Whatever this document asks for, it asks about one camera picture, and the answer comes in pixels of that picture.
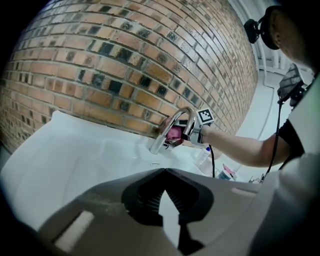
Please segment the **pink cloth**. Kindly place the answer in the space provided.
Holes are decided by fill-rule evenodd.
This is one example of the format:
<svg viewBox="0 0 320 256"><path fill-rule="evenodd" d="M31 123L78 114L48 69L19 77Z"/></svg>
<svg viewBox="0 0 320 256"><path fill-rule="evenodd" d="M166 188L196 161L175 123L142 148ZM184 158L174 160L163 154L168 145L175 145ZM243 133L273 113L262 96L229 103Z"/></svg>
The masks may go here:
<svg viewBox="0 0 320 256"><path fill-rule="evenodd" d="M167 142L175 142L182 137L182 128L180 126L173 125L166 134Z"/></svg>

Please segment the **black chest-mounted device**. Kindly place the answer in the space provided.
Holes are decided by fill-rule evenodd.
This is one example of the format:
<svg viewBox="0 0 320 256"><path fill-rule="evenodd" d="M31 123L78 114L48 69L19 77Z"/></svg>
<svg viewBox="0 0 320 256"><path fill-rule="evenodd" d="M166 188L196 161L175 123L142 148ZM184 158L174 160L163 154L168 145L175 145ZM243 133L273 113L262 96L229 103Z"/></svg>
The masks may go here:
<svg viewBox="0 0 320 256"><path fill-rule="evenodd" d="M289 100L289 105L295 107L307 92L308 85L305 84L297 65L292 63L288 72L279 83L277 95L278 104L282 105Z"/></svg>

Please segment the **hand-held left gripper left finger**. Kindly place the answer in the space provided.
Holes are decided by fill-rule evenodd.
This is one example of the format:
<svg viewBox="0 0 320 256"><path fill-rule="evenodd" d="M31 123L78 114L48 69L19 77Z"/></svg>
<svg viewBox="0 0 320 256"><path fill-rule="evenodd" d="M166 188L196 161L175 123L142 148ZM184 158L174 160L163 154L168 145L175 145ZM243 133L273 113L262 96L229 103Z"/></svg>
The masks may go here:
<svg viewBox="0 0 320 256"><path fill-rule="evenodd" d="M100 183L52 214L39 234L65 256L181 256L163 229L160 169Z"/></svg>

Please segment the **small pink-labelled container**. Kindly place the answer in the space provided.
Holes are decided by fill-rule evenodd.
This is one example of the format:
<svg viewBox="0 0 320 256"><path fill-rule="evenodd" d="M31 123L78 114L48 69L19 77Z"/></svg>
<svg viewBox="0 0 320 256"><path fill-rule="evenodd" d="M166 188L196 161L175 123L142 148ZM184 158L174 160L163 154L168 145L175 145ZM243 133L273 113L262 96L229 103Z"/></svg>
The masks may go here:
<svg viewBox="0 0 320 256"><path fill-rule="evenodd" d="M234 171L224 169L219 172L216 178L219 180L235 181L237 179L237 175Z"/></svg>

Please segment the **person's right forearm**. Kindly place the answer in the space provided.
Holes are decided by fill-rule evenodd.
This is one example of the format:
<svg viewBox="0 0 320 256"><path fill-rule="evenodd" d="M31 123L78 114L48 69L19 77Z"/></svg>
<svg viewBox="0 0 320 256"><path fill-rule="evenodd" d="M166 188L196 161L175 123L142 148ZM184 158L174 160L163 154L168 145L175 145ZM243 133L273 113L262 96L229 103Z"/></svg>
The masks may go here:
<svg viewBox="0 0 320 256"><path fill-rule="evenodd" d="M232 135L209 126L204 126L200 133L204 144L211 145L235 162L248 167L267 168L282 164L290 155L290 146L282 138L278 139L273 154L275 135L266 140L257 140Z"/></svg>

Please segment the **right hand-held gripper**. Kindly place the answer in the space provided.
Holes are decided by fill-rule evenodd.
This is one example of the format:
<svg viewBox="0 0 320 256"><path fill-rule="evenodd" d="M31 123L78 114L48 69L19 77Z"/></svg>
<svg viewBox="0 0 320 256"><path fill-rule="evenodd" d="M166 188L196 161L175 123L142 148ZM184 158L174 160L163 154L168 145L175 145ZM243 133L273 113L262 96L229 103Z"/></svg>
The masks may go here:
<svg viewBox="0 0 320 256"><path fill-rule="evenodd" d="M202 144L201 130L204 126L210 127L215 119L214 115L209 107L200 110L192 109L191 113L191 128L187 134L182 133L182 138L168 140L165 142L167 148L175 148L183 144L184 140L191 142L193 145ZM178 119L174 122L174 126L186 127L188 124L187 119Z"/></svg>

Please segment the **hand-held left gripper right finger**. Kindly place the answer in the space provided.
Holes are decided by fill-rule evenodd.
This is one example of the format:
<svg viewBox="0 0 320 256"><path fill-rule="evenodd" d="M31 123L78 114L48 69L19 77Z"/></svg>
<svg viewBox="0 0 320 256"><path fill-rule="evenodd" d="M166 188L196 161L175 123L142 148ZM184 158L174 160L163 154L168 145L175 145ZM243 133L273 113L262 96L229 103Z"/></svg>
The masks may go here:
<svg viewBox="0 0 320 256"><path fill-rule="evenodd" d="M163 256L250 256L257 225L244 217L256 185L169 168L163 185L177 212L176 224L163 220L166 234L173 235Z"/></svg>

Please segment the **clear plastic bottle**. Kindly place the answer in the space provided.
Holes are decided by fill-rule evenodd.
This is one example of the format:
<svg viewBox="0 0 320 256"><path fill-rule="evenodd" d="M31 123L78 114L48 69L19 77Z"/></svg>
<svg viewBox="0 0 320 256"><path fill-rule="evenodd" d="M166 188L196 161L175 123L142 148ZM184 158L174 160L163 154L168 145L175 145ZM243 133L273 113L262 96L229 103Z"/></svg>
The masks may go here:
<svg viewBox="0 0 320 256"><path fill-rule="evenodd" d="M198 163L200 165L203 164L203 162L211 155L211 149L209 146L207 146L205 149L202 150L202 155L200 156Z"/></svg>

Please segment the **person's black shirt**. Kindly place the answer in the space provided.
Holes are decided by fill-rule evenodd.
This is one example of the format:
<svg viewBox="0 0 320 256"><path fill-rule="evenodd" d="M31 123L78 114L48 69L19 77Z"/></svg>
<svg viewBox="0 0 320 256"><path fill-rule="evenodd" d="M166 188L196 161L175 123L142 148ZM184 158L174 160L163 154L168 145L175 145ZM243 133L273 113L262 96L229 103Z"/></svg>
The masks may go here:
<svg viewBox="0 0 320 256"><path fill-rule="evenodd" d="M290 147L290 154L288 158L284 161L284 165L290 160L300 157L305 153L302 143L293 128L290 121L287 119L282 127L279 129L279 137L282 138Z"/></svg>

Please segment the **white sink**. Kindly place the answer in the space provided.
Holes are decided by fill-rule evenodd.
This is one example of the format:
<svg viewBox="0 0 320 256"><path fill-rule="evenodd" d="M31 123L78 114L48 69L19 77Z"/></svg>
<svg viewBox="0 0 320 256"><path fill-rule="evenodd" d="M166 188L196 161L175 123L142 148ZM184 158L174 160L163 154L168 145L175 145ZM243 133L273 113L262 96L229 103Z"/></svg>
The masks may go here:
<svg viewBox="0 0 320 256"><path fill-rule="evenodd" d="M153 139L59 111L28 138L0 172L0 188L15 219L34 230L57 210L102 182L160 167L201 175L205 151L188 142L151 154Z"/></svg>

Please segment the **chrome faucet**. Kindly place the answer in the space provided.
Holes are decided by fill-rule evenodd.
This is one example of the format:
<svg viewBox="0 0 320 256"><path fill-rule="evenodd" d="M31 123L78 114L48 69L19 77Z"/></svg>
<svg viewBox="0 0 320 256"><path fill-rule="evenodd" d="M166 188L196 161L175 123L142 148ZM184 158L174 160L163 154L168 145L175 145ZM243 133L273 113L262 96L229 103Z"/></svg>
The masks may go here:
<svg viewBox="0 0 320 256"><path fill-rule="evenodd" d="M191 107L183 107L180 108L175 112L175 114L167 119L167 124L164 125L164 128L162 129L162 132L157 136L151 147L149 148L149 151L156 155L159 153L160 148L165 144L167 140L167 135L170 131L170 129L174 126L175 122L179 119L180 116L183 114L187 113L188 114L188 120L187 123L184 127L184 130L182 134L187 137L188 139L190 138L195 126L196 126L196 112L193 108Z"/></svg>

